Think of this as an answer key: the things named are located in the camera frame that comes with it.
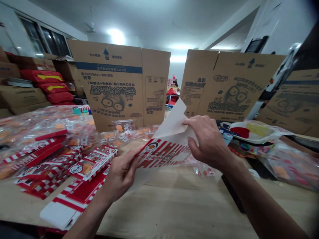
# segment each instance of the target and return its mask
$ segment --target red cup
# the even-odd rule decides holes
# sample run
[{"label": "red cup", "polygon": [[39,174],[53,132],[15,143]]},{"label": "red cup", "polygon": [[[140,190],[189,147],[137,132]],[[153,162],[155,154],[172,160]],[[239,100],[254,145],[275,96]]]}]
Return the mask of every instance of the red cup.
[{"label": "red cup", "polygon": [[234,127],[230,129],[231,132],[238,134],[239,137],[249,138],[250,130],[242,127]]}]

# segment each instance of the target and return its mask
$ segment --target ceiling light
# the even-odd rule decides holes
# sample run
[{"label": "ceiling light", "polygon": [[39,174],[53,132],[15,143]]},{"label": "ceiling light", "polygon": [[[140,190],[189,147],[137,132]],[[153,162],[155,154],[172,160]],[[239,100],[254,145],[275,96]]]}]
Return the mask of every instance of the ceiling light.
[{"label": "ceiling light", "polygon": [[112,43],[117,45],[124,45],[125,38],[123,32],[118,29],[110,29],[108,30],[108,34],[112,37]]},{"label": "ceiling light", "polygon": [[172,45],[171,46],[172,49],[193,49],[192,46],[190,45]]},{"label": "ceiling light", "polygon": [[229,46],[213,46],[211,48],[212,50],[234,50],[234,47],[229,47]]},{"label": "ceiling light", "polygon": [[171,56],[170,57],[171,62],[186,62],[186,56]]}]

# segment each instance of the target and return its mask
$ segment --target right hand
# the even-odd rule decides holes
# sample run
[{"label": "right hand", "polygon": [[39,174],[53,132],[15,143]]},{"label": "right hand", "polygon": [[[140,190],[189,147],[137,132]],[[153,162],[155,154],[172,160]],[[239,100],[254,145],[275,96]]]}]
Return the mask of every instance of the right hand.
[{"label": "right hand", "polygon": [[195,159],[222,173],[230,170],[235,159],[219,132],[216,120],[209,116],[195,116],[186,119],[183,125],[191,126],[198,139],[199,147],[192,137],[188,137],[188,145]]}]

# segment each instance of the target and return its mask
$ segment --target hand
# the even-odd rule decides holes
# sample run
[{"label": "hand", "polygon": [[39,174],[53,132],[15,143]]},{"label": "hand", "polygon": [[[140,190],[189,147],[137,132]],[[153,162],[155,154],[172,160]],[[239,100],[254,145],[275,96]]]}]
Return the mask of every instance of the hand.
[{"label": "hand", "polygon": [[188,145],[195,159],[220,170],[222,173],[231,168],[235,160],[219,132],[216,120],[208,116],[195,116],[186,119],[183,125],[194,130],[199,142],[188,137]]},{"label": "hand", "polygon": [[141,147],[131,149],[127,154],[115,157],[105,183],[101,188],[107,201],[115,202],[132,186],[135,177],[135,171],[139,165],[141,157],[136,158],[135,155],[141,150]]}]

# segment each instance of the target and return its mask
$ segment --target red bag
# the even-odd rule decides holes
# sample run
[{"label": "red bag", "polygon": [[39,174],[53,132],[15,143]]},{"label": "red bag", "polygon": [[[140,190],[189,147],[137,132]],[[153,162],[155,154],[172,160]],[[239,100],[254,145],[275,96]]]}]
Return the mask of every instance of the red bag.
[{"label": "red bag", "polygon": [[23,79],[39,84],[64,82],[61,74],[56,71],[20,70],[20,72]]},{"label": "red bag", "polygon": [[76,105],[76,104],[70,101],[64,101],[54,105]]},{"label": "red bag", "polygon": [[69,92],[61,92],[47,95],[48,101],[52,104],[58,104],[64,101],[72,101],[73,95]]},{"label": "red bag", "polygon": [[60,92],[69,92],[69,88],[64,83],[45,83],[37,84],[46,94],[55,94]]}]

